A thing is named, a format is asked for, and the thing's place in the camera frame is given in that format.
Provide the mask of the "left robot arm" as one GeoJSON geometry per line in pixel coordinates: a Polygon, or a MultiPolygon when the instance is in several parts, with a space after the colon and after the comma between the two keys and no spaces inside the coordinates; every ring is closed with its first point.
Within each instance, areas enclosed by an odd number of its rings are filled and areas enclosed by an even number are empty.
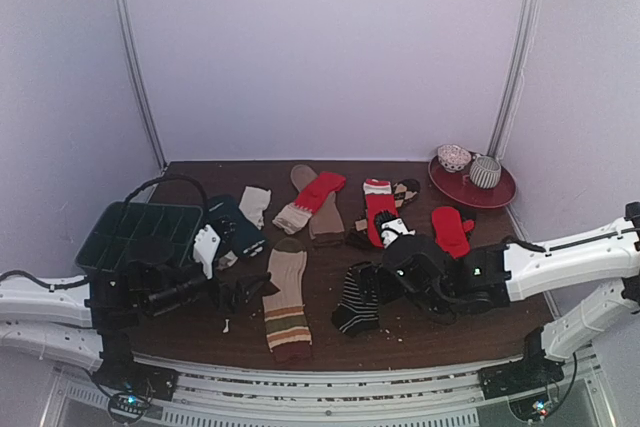
{"type": "Polygon", "coordinates": [[[217,279],[217,246],[196,247],[194,262],[173,264],[174,246],[145,237],[125,250],[125,264],[86,276],[39,279],[27,272],[1,276],[1,341],[39,357],[103,373],[123,391],[144,380],[135,362],[127,329],[209,299],[215,310],[231,314],[254,296],[277,293],[268,273],[229,284],[217,279]]]}

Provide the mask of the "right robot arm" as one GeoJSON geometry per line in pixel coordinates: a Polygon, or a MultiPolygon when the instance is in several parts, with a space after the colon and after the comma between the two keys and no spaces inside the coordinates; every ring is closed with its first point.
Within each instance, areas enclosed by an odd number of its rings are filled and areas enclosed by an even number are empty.
{"type": "Polygon", "coordinates": [[[524,356],[511,363],[519,387],[535,387],[583,345],[639,309],[639,205],[623,217],[581,234],[532,244],[503,240],[459,259],[434,239],[410,231],[389,212],[375,220],[384,253],[380,264],[354,274],[366,301],[406,297],[440,323],[506,308],[542,292],[598,282],[570,312],[528,334],[524,356]]]}

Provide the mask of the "black white striped sock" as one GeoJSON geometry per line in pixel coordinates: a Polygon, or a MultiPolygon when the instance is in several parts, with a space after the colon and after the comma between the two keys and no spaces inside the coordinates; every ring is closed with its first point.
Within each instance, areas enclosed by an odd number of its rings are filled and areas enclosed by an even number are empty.
{"type": "Polygon", "coordinates": [[[366,264],[369,262],[355,264],[347,270],[340,302],[331,315],[332,325],[349,337],[379,328],[379,304],[364,303],[357,286],[357,269],[366,264]]]}

